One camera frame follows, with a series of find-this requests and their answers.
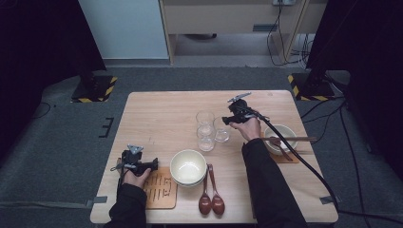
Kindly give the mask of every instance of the motion capture device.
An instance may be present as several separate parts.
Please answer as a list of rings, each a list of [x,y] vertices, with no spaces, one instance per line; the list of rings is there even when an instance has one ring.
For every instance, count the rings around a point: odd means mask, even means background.
[[[247,102],[245,102],[242,98],[251,95],[252,92],[247,92],[243,93],[240,95],[237,95],[231,99],[228,100],[228,103],[231,103],[228,108],[229,110],[234,114],[232,117],[222,117],[222,121],[226,124],[229,125],[229,123],[245,123],[249,119],[253,117],[257,117],[259,113],[252,108],[248,107]]]
[[[143,147],[138,145],[127,145],[128,150],[122,153],[122,162],[110,169],[114,171],[116,169],[127,168],[136,176],[141,176],[147,168],[151,168],[151,171],[158,170],[158,158],[152,162],[141,162]]]

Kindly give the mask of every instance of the black sleeve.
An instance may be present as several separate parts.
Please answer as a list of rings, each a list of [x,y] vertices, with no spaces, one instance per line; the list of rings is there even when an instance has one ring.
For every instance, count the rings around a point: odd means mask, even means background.
[[[307,227],[287,182],[269,155],[264,141],[242,147],[250,194],[259,228]]]
[[[116,203],[109,211],[111,221],[104,227],[145,228],[146,198],[147,196],[143,189],[124,183],[119,189]]]

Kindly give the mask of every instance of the gray floor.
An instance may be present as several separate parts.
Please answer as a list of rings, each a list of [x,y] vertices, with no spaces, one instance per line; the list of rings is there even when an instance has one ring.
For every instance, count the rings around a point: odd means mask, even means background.
[[[174,65],[133,64],[108,66],[98,75],[118,77],[108,102],[72,104],[70,96],[78,77],[46,89],[43,102],[12,156],[0,170],[0,201],[60,201],[84,204],[96,196],[106,159],[130,91],[213,90],[213,89],[287,89],[286,76],[304,72],[302,63],[275,66],[267,50],[267,34],[220,35],[212,40],[180,36]],[[278,54],[269,42],[273,61]],[[348,81],[345,74],[342,80]],[[337,96],[342,94],[335,88]],[[361,212],[359,187],[365,211],[403,220],[403,183],[381,156],[369,154],[366,143],[345,108],[329,120],[327,115],[340,106],[342,99],[320,105],[303,118],[308,135],[323,138],[313,144],[326,181],[341,198],[341,210]],[[300,115],[318,102],[296,101]],[[114,118],[107,138],[106,118]],[[348,136],[343,129],[344,121]],[[356,158],[360,184],[355,170]],[[94,227],[89,209],[0,209],[0,227]],[[389,221],[369,218],[371,227],[402,227]],[[336,228],[368,227],[363,218],[339,215]]]

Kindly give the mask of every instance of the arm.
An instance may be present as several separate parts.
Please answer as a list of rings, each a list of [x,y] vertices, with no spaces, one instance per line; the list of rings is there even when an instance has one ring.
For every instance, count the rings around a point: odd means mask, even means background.
[[[287,182],[259,138],[259,120],[230,125],[248,141],[242,147],[242,156],[259,227],[307,227]]]
[[[111,221],[105,228],[145,227],[146,194],[140,187],[124,183],[109,211]]]
[[[143,187],[151,169],[148,168],[140,176],[125,170],[122,186],[118,189],[116,203],[109,211],[111,221],[105,228],[146,227],[145,204],[147,195]]]

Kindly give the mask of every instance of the wooden tray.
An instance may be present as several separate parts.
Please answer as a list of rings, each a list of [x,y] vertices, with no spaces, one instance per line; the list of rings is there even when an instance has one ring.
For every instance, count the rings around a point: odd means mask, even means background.
[[[178,184],[172,179],[169,167],[151,172],[144,183],[147,194],[145,209],[172,209],[176,205]]]

